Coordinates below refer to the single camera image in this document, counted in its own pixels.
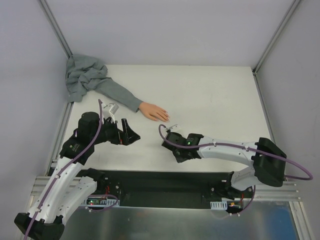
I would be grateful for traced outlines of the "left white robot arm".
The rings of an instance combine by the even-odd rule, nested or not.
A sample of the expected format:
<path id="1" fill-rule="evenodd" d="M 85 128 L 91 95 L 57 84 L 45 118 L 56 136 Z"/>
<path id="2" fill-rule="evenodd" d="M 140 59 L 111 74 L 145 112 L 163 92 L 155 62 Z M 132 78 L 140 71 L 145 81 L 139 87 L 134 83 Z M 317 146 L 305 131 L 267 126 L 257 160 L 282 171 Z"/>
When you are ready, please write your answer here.
<path id="1" fill-rule="evenodd" d="M 89 196 L 104 200 L 109 197 L 106 175 L 94 168 L 87 169 L 78 184 L 70 192 L 67 190 L 94 153 L 95 145 L 109 142 L 128 146 L 140 140 L 125 118 L 121 123 L 122 129 L 118 129 L 111 116 L 104 118 L 102 113 L 92 111 L 81 115 L 77 128 L 63 144 L 60 159 L 38 200 L 28 212 L 20 212 L 14 219 L 25 238 L 58 240 L 68 219 Z"/>

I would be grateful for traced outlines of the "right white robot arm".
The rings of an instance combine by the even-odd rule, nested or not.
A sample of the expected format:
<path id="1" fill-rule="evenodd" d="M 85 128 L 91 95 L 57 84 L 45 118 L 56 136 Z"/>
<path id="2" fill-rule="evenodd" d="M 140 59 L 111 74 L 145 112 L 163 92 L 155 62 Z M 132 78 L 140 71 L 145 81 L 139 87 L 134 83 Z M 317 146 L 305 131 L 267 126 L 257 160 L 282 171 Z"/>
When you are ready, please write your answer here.
<path id="1" fill-rule="evenodd" d="M 257 185 L 283 186 L 287 156 L 268 138 L 261 137 L 257 142 L 232 142 L 198 133 L 183 137 L 168 130 L 161 145 L 172 152 L 178 163 L 193 159 L 220 159 L 245 165 L 242 170 L 229 172 L 225 182 L 213 187 L 221 197 L 234 199 Z"/>

